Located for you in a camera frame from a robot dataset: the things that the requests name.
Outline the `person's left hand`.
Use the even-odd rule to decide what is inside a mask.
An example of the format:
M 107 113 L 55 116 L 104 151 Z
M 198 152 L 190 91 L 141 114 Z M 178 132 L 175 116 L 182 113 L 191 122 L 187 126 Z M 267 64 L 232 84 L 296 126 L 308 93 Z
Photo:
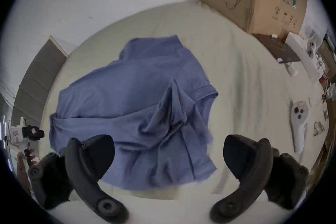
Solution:
M 37 157 L 35 149 L 28 149 L 27 152 L 28 156 L 31 157 L 31 159 L 35 159 Z M 28 169 L 29 166 L 27 163 L 27 157 L 24 152 L 19 151 L 19 153 L 17 154 L 17 169 L 16 169 L 17 176 L 26 175 Z

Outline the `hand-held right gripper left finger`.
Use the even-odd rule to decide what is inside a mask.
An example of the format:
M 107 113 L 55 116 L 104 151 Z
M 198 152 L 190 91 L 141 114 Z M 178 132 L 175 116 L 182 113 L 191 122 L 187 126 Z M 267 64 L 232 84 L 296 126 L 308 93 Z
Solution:
M 115 157 L 110 135 L 96 135 L 85 141 L 70 138 L 59 154 L 51 152 L 30 166 L 28 177 L 36 201 L 51 210 L 68 202 L 72 191 L 100 218 L 122 224 L 128 220 L 127 208 L 99 187 L 99 180 Z

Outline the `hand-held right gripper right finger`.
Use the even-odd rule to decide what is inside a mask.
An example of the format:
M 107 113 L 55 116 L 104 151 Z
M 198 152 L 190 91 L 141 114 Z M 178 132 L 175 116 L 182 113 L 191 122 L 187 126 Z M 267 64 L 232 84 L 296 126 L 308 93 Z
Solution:
M 213 222 L 231 222 L 265 191 L 268 200 L 294 209 L 304 191 L 309 170 L 288 153 L 279 153 L 267 138 L 258 142 L 242 135 L 228 135 L 223 145 L 225 164 L 239 181 L 233 193 L 210 210 Z

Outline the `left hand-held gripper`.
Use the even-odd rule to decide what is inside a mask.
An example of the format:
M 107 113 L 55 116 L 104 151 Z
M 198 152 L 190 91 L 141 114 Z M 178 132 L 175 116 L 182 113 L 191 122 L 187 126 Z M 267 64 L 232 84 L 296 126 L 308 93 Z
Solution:
M 32 142 L 37 142 L 44 138 L 44 131 L 37 126 L 28 125 L 26 118 L 21 117 L 20 124 L 9 128 L 8 134 L 11 144 L 19 147 L 19 150 L 26 157 L 27 164 L 32 166 L 35 158 L 31 157 Z

